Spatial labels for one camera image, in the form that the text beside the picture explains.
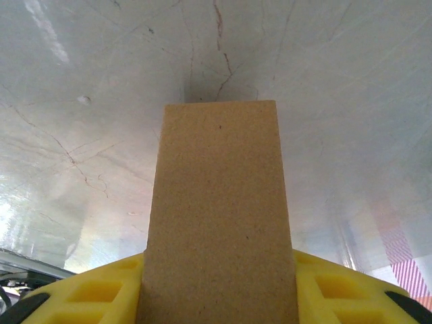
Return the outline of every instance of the rectangular hole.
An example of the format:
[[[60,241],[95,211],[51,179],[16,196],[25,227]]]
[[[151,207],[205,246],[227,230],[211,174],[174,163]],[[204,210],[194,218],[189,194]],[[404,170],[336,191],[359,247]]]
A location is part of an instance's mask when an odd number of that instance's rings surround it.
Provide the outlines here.
[[[101,313],[58,313],[47,324],[97,324],[102,317]]]
[[[86,281],[67,299],[70,302],[112,302],[122,288],[119,281]]]
[[[315,278],[324,298],[364,299],[366,294],[358,284],[343,275],[318,275]]]
[[[341,324],[389,324],[379,311],[340,310],[335,314]]]

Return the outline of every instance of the black rubber edge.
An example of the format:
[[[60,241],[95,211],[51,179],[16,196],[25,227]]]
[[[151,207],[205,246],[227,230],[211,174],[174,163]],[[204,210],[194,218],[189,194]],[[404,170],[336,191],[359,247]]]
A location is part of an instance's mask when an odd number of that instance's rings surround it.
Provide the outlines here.
[[[0,324],[21,324],[29,317],[40,305],[46,302],[49,294],[40,294],[20,300],[0,316]]]
[[[385,292],[385,294],[420,324],[432,324],[432,313],[416,300],[397,292]]]

